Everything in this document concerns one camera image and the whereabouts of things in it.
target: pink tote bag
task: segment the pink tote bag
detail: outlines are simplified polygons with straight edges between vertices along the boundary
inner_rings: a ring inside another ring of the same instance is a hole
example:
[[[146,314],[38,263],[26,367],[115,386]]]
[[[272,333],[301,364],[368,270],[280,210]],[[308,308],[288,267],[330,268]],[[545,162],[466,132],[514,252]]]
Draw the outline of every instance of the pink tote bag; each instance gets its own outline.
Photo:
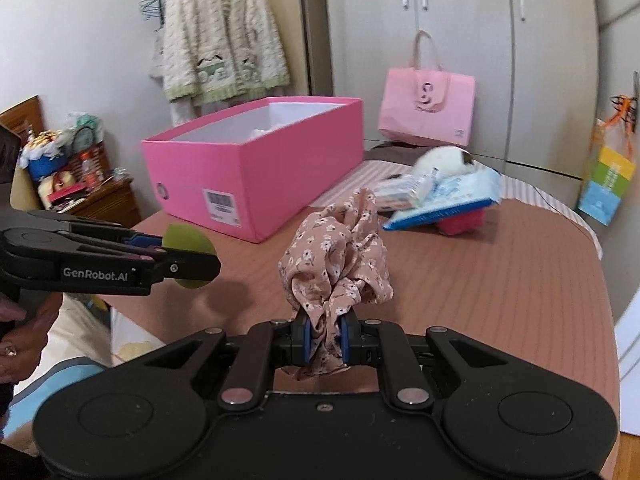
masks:
[[[420,38],[433,47],[437,70],[420,68]],[[378,128],[391,140],[418,146],[466,146],[476,97],[476,80],[445,72],[433,38],[419,30],[409,68],[392,68],[386,78]]]

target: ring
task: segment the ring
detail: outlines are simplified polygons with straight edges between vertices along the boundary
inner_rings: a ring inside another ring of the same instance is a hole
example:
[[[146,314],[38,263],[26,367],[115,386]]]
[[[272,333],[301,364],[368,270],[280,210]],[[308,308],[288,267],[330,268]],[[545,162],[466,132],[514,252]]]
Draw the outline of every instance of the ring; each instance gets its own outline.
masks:
[[[15,349],[15,346],[8,346],[4,349],[3,355],[4,357],[16,357],[18,355],[18,351]]]

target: sweater sleeve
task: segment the sweater sleeve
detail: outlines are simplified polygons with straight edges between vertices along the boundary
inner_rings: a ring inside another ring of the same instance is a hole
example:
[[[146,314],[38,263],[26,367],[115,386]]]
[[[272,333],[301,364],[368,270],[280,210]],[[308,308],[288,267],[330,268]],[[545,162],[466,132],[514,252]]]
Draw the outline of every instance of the sweater sleeve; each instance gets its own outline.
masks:
[[[265,88],[289,84],[289,70],[275,19],[267,0],[248,0],[246,23],[249,42],[258,54],[260,78]]]
[[[198,92],[198,14],[194,0],[166,0],[165,13],[162,77],[167,99],[175,101]]]

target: striped bed sheet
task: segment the striped bed sheet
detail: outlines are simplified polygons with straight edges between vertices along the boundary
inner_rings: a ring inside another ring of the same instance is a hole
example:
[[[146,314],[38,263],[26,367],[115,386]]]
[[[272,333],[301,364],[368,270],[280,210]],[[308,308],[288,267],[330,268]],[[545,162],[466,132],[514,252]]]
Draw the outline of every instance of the striped bed sheet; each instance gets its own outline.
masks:
[[[344,193],[358,187],[372,186],[376,182],[393,174],[407,174],[412,167],[385,160],[365,160],[357,168],[349,172],[340,182],[330,190],[316,198],[311,207],[325,207],[335,202]],[[602,259],[602,247],[596,233],[587,222],[571,208],[555,199],[541,189],[510,176],[502,176],[502,198],[505,200],[519,200],[525,204],[555,211],[565,218],[584,228],[593,240],[599,259]]]

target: white plush toy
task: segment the white plush toy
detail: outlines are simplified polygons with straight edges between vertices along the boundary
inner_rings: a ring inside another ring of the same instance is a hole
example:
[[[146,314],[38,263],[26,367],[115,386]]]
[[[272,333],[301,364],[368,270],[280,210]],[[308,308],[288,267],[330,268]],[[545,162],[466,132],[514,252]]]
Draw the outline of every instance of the white plush toy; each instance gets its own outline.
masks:
[[[455,175],[473,173],[477,169],[469,152],[457,146],[439,146],[421,156],[414,165],[415,176],[432,176],[434,181]]]

